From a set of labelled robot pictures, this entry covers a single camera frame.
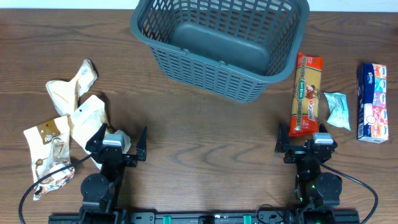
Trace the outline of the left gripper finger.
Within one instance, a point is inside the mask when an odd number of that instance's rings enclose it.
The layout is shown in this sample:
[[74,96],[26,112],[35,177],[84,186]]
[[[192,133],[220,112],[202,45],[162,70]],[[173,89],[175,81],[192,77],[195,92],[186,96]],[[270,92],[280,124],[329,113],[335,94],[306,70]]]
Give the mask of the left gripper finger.
[[142,131],[141,136],[136,144],[136,156],[138,161],[146,161],[147,158],[146,137],[147,137],[147,126]]
[[108,125],[103,123],[99,130],[87,141],[85,149],[89,152],[98,152],[103,145],[106,128]]

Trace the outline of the light teal wipes packet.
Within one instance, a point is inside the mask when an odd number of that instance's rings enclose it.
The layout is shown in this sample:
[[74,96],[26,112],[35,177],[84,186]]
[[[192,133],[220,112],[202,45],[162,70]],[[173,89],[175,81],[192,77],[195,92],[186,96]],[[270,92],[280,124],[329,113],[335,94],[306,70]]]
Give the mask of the light teal wipes packet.
[[324,96],[328,102],[328,108],[330,110],[329,118],[327,123],[337,127],[351,130],[349,124],[349,110],[346,100],[346,95],[343,93],[326,93]]

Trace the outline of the orange San Remo spaghetti pack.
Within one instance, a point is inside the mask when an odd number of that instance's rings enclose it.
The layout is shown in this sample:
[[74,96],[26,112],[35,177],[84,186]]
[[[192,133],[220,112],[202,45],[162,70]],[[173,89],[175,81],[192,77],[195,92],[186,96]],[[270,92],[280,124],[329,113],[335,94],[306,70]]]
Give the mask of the orange San Remo spaghetti pack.
[[289,136],[303,136],[318,131],[318,104],[323,59],[298,53]]

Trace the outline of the beige pouch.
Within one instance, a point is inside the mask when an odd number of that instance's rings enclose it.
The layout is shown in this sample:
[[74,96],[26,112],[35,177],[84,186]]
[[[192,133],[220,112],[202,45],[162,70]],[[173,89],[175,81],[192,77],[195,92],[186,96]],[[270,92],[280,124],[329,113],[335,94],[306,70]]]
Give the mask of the beige pouch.
[[68,82],[51,80],[45,87],[60,116],[70,116],[78,107],[78,99],[85,94],[98,78],[90,59],[86,58],[77,74]]

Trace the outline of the Kleenex tissue multipack box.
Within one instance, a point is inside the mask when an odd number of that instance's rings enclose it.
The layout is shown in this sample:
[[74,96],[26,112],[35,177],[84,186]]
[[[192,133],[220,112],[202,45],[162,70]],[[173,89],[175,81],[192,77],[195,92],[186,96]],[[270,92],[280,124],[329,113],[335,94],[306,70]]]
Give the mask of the Kleenex tissue multipack box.
[[386,66],[362,64],[358,69],[358,140],[380,144],[389,139],[386,95]]

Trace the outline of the grey plastic mesh basket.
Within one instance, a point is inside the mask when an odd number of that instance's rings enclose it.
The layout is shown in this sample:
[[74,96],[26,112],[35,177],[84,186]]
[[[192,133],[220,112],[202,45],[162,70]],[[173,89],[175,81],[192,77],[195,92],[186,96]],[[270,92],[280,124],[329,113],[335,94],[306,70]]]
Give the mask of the grey plastic mesh basket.
[[242,103],[294,70],[306,0],[143,0],[131,32],[178,82]]

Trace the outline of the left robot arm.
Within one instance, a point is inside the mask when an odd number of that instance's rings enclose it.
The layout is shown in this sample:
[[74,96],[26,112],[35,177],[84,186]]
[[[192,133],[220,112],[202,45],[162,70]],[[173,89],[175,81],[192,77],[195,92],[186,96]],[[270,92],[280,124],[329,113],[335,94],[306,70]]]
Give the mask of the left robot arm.
[[91,152],[95,162],[101,164],[99,173],[89,175],[81,184],[83,196],[79,222],[89,223],[129,223],[125,209],[118,207],[118,197],[126,167],[136,167],[147,157],[144,129],[135,154],[123,153],[124,137],[120,134],[106,134],[106,123],[87,141],[85,149]]

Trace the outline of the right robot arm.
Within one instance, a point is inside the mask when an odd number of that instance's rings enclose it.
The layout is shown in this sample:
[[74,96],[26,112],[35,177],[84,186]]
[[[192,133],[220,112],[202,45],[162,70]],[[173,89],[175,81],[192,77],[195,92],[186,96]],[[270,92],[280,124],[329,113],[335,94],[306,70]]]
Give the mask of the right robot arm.
[[284,154],[284,163],[296,165],[295,196],[301,202],[285,213],[284,223],[336,223],[334,208],[340,204],[342,179],[322,172],[321,166],[337,146],[324,125],[304,145],[297,146],[290,142],[285,125],[279,124],[275,152]]

